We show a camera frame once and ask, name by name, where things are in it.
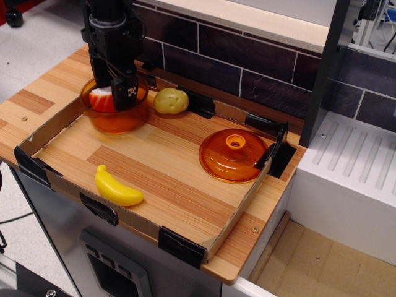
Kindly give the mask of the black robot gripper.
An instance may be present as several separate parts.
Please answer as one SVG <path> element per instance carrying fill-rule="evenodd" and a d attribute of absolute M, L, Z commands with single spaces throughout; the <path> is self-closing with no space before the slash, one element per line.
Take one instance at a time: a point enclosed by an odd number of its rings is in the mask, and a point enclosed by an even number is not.
<path fill-rule="evenodd" d="M 136 105 L 139 80 L 134 61 L 143 52 L 145 25 L 135 12 L 123 12 L 112 20 L 89 15 L 89 53 L 99 87 L 111 85 L 116 111 Z"/>

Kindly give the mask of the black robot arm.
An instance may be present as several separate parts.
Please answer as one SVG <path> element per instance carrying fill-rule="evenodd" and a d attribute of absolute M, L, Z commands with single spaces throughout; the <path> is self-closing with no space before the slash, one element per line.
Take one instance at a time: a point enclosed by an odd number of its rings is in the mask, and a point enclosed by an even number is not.
<path fill-rule="evenodd" d="M 137 102 L 136 58 L 143 52 L 147 26 L 132 1 L 84 1 L 84 38 L 97 87 L 110 87 L 116 111 Z"/>

